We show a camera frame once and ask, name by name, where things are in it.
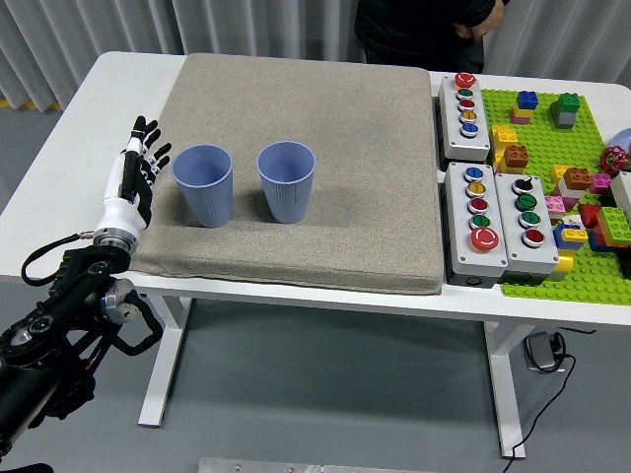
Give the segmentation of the person's hand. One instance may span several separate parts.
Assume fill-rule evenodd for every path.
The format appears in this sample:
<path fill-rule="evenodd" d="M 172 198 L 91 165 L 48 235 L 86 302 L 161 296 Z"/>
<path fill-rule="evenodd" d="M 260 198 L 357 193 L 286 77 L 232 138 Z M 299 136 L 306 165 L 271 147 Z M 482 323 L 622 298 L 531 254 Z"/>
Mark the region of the person's hand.
<path fill-rule="evenodd" d="M 463 24 L 453 23 L 455 33 L 464 39 L 480 41 L 486 34 L 495 30 L 503 20 L 505 5 L 502 0 L 496 0 L 489 16 L 479 25 L 468 27 Z"/>

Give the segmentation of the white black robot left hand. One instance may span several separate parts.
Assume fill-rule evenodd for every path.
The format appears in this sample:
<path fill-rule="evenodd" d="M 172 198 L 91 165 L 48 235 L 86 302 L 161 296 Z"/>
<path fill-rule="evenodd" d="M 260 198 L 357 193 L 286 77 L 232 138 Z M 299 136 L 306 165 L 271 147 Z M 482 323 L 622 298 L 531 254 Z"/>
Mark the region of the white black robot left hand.
<path fill-rule="evenodd" d="M 172 145 L 164 144 L 154 154 L 149 152 L 160 138 L 158 121 L 146 121 L 139 115 L 124 150 L 115 158 L 104 195 L 105 213 L 97 231 L 111 235 L 114 230 L 139 238 L 151 221 L 153 185 L 169 163 Z"/>

